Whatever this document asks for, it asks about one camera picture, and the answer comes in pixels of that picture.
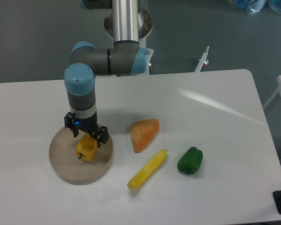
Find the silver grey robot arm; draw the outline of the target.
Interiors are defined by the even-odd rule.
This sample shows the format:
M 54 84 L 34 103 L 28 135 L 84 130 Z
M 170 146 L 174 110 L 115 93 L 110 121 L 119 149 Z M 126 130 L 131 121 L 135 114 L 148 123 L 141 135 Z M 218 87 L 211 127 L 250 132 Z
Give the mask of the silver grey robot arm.
M 146 49 L 139 44 L 138 1 L 81 0 L 80 5 L 86 9 L 112 10 L 113 48 L 96 49 L 86 41 L 73 46 L 70 65 L 64 71 L 70 105 L 64 122 L 74 137 L 83 131 L 100 147 L 107 143 L 109 133 L 107 127 L 97 123 L 95 77 L 145 73 L 148 66 Z

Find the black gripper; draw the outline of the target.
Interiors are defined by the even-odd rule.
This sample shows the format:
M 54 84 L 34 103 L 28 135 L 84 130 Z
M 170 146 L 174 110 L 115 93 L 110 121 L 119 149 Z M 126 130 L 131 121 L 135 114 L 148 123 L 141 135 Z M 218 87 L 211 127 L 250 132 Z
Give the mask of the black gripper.
M 79 131 L 89 134 L 96 140 L 97 147 L 100 148 L 102 144 L 108 141 L 108 128 L 99 126 L 97 123 L 97 113 L 86 119 L 76 117 L 75 113 L 68 112 L 64 116 L 64 127 L 69 128 L 74 137 L 77 137 Z

